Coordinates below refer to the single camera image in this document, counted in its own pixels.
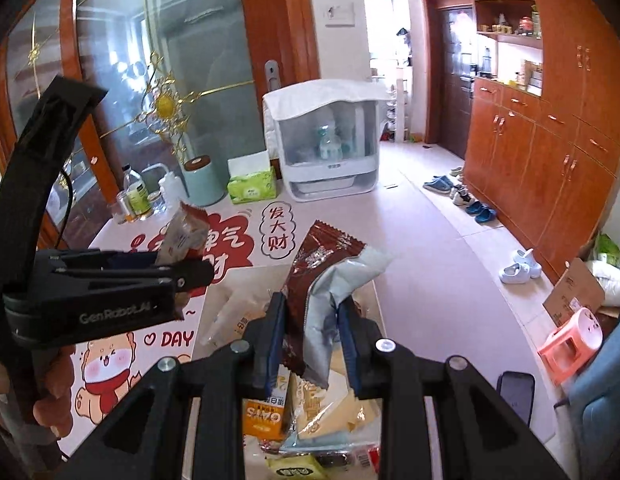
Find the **person left hand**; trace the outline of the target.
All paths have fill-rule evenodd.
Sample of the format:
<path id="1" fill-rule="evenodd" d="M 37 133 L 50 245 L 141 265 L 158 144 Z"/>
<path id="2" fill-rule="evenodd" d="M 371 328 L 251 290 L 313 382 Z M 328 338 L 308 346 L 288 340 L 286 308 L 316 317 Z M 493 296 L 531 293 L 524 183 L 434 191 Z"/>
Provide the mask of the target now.
<path id="1" fill-rule="evenodd" d="M 44 378 L 44 389 L 48 394 L 33 405 L 33 417 L 37 423 L 52 431 L 56 438 L 67 437 L 72 429 L 71 387 L 75 380 L 71 356 L 75 346 L 60 349 L 60 356 L 52 363 Z M 10 391 L 10 378 L 0 363 L 0 396 Z M 0 427 L 6 429 L 0 415 Z"/>

